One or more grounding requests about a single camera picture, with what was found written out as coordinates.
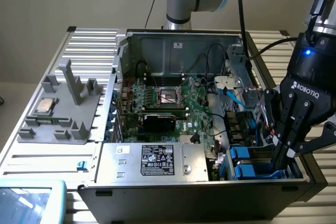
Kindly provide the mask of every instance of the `blue latch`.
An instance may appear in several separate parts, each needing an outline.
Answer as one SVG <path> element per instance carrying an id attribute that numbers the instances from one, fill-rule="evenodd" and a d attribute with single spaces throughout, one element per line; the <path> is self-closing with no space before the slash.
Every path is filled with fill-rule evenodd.
<path id="1" fill-rule="evenodd" d="M 232 147 L 230 150 L 231 158 L 250 158 L 247 147 Z"/>
<path id="2" fill-rule="evenodd" d="M 256 129 L 257 125 L 256 125 L 256 123 L 253 119 L 248 119 L 247 122 L 248 122 L 248 125 L 250 126 L 251 130 Z"/>
<path id="3" fill-rule="evenodd" d="M 251 164 L 241 164 L 235 167 L 235 174 L 237 179 L 255 178 L 256 174 Z"/>
<path id="4" fill-rule="evenodd" d="M 79 161 L 77 163 L 77 170 L 88 170 L 86 168 L 87 162 L 86 161 Z"/>

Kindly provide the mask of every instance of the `beige wall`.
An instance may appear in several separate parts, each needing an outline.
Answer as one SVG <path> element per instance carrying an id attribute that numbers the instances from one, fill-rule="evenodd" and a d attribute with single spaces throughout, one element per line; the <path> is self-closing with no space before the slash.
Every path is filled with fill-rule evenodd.
<path id="1" fill-rule="evenodd" d="M 311 0 L 244 0 L 247 29 L 296 34 Z M 0 0 L 0 80 L 37 83 L 68 26 L 144 26 L 152 0 Z M 156 0 L 149 28 L 165 22 Z M 193 14 L 194 28 L 239 29 L 237 0 L 217 13 Z"/>
<path id="2" fill-rule="evenodd" d="M 30 83 L 0 82 L 0 96 L 5 100 L 5 103 L 0 106 L 0 151 L 26 108 L 36 86 Z"/>

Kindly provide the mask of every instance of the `blue cable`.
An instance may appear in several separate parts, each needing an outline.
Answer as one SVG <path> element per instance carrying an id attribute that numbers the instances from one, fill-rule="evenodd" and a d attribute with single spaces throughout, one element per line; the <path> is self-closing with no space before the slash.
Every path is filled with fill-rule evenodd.
<path id="1" fill-rule="evenodd" d="M 226 91 L 226 94 L 232 98 L 232 100 L 234 100 L 236 103 L 239 103 L 241 106 L 243 106 L 244 110 L 246 110 L 245 108 L 245 104 L 243 104 L 241 101 L 239 101 L 230 91 Z"/>

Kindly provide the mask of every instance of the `motherboard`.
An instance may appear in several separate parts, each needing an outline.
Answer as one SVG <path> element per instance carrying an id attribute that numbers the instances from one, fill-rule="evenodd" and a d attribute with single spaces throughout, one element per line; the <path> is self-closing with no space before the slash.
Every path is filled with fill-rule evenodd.
<path id="1" fill-rule="evenodd" d="M 207 82 L 198 77 L 124 80 L 123 141 L 202 144 L 206 156 L 213 157 L 214 132 L 207 113 L 206 86 Z"/>

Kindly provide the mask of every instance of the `power supply label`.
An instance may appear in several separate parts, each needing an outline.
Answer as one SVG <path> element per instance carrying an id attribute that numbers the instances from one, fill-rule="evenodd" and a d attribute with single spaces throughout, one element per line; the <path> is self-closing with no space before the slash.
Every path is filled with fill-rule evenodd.
<path id="1" fill-rule="evenodd" d="M 141 152 L 141 175 L 175 175 L 173 146 L 143 145 Z"/>

